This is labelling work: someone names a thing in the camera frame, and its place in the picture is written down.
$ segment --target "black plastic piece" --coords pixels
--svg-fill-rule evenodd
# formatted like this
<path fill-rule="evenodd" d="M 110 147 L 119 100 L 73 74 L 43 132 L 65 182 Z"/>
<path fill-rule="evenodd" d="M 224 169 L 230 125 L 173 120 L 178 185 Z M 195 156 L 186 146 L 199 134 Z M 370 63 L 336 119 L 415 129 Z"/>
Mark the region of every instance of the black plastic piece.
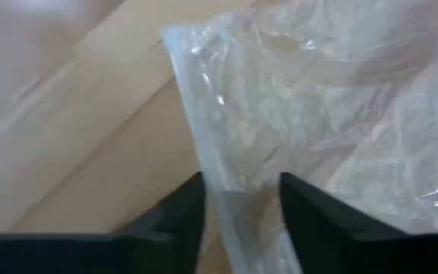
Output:
<path fill-rule="evenodd" d="M 280 196 L 304 274 L 438 273 L 438 234 L 406 234 L 291 174 Z"/>
<path fill-rule="evenodd" d="M 0 273 L 193 274 L 204 215 L 196 174 L 113 234 L 0 235 Z"/>

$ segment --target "wooden floor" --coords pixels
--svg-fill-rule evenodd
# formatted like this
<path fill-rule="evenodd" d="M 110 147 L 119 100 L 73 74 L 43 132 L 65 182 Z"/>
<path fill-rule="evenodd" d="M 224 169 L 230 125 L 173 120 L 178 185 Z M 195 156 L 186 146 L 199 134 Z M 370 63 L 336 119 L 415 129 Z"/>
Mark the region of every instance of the wooden floor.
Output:
<path fill-rule="evenodd" d="M 0 0 L 0 232 L 112 231 L 194 174 L 160 30 L 247 2 Z M 228 273 L 208 208 L 199 272 Z"/>

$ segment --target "wood plank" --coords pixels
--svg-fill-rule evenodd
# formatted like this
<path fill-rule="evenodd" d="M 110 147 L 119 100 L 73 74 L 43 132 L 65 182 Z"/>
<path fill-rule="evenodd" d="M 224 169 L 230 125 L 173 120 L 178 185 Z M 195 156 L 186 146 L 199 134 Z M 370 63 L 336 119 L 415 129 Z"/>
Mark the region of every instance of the wood plank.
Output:
<path fill-rule="evenodd" d="M 0 231 L 19 228 L 32 205 L 69 180 L 75 167 L 171 79 L 167 54 L 158 43 L 163 24 L 242 5 L 236 0 L 128 0 L 91 31 L 75 48 L 76 57 L 34 87 L 0 123 Z M 94 213 L 87 209 L 82 216 Z M 102 224 L 86 228 L 108 228 L 110 220 Z M 61 229 L 74 227 L 69 222 Z"/>
<path fill-rule="evenodd" d="M 107 232 L 136 218 L 198 170 L 179 92 L 169 82 L 14 227 Z"/>

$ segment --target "plastic wrinkle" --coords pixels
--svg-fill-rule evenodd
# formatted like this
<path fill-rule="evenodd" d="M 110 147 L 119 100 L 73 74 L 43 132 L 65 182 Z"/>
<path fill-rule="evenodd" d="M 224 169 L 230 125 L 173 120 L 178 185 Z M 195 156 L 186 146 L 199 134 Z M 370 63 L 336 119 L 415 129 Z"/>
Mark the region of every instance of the plastic wrinkle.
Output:
<path fill-rule="evenodd" d="M 438 0 L 266 1 L 163 37 L 236 272 L 300 272 L 282 171 L 438 232 Z"/>

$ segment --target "clear plastic bag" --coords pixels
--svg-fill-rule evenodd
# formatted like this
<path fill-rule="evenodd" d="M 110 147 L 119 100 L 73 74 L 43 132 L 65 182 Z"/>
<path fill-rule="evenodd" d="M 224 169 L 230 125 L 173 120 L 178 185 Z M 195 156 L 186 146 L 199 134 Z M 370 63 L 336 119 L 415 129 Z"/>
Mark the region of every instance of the clear plastic bag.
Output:
<path fill-rule="evenodd" d="M 438 231 L 438 0 L 263 3 L 164 40 L 236 272 L 300 272 L 282 171 Z"/>

